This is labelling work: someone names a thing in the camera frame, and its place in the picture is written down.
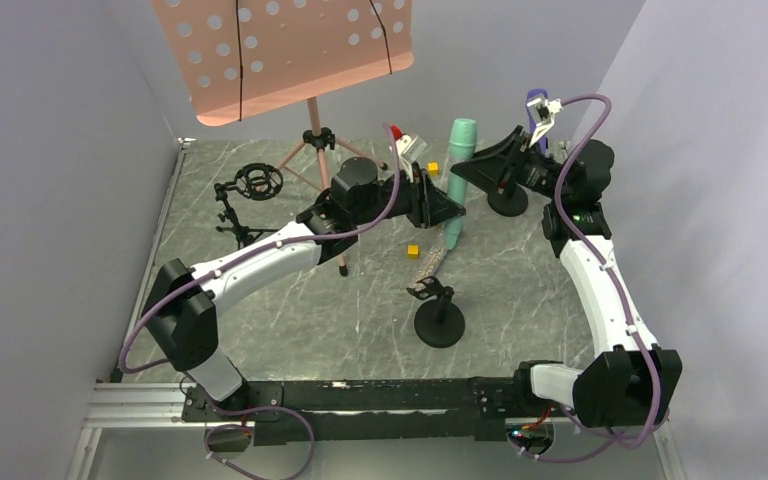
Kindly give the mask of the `black desk mic stand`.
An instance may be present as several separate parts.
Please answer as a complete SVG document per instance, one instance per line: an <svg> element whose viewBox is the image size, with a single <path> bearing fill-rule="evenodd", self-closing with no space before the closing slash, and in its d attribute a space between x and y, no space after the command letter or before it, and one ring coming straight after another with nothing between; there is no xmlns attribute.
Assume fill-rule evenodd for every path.
<svg viewBox="0 0 768 480"><path fill-rule="evenodd" d="M527 210L529 199L516 182L501 181L487 193L487 203L501 216L516 217Z"/></svg>

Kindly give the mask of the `teal green microphone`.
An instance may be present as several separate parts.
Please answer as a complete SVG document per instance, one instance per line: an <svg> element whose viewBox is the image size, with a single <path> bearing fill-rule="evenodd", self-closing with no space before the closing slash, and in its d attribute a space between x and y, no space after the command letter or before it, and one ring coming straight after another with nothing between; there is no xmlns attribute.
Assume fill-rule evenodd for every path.
<svg viewBox="0 0 768 480"><path fill-rule="evenodd" d="M468 182L454 173L454 166L468 161L477 145L477 122L469 118L456 118L453 122L448 147L450 171L447 175L448 197L461 206L465 205ZM457 217L444 225L444 244L448 251L456 248L463 228L463 217Z"/></svg>

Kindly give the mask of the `purple microphone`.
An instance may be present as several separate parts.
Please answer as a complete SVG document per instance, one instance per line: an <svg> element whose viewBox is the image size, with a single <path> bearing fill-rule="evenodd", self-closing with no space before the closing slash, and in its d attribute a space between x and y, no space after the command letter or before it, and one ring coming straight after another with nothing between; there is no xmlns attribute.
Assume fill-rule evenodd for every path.
<svg viewBox="0 0 768 480"><path fill-rule="evenodd" d="M542 113L548 97L546 89L535 88L528 91L525 103L531 133L530 145L536 146L541 154L545 154L548 149L548 140L546 139L548 120L547 115Z"/></svg>

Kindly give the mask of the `black round base mic stand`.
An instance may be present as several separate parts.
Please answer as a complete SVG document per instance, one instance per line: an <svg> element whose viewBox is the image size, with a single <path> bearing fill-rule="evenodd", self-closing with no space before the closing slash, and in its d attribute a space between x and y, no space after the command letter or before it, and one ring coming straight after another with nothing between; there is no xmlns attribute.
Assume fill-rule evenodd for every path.
<svg viewBox="0 0 768 480"><path fill-rule="evenodd" d="M452 303L454 289L435 276L416 281L406 291L423 303L414 315L414 329L426 345L444 349L458 343L465 333L462 311Z"/></svg>

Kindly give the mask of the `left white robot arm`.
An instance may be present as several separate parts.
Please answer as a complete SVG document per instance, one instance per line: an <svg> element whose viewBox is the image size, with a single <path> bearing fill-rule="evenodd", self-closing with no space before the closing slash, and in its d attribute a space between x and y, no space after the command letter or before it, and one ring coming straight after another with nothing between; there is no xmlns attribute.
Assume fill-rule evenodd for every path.
<svg viewBox="0 0 768 480"><path fill-rule="evenodd" d="M176 371L214 402L242 409L250 388L220 348L220 316L273 282L344 253L363 227L405 217L417 228L431 228L465 212L418 164L382 180L372 160L351 158L312 206L269 237L194 266L179 259L165 264L142 320Z"/></svg>

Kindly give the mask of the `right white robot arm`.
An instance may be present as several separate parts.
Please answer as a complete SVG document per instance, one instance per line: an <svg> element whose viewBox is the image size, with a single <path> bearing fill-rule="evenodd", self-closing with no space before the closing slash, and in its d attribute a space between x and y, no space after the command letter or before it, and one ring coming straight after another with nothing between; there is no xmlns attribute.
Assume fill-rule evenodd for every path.
<svg viewBox="0 0 768 480"><path fill-rule="evenodd" d="M662 348L649 331L619 271L600 203L614 160L608 145L591 139L575 159L560 163L516 127L451 171L489 196L510 187L518 199L531 190L550 200L543 209L544 236L579 296L595 358L584 369L521 363L515 381L524 398L569 407L592 429L652 429L668 412L683 365L678 352Z"/></svg>

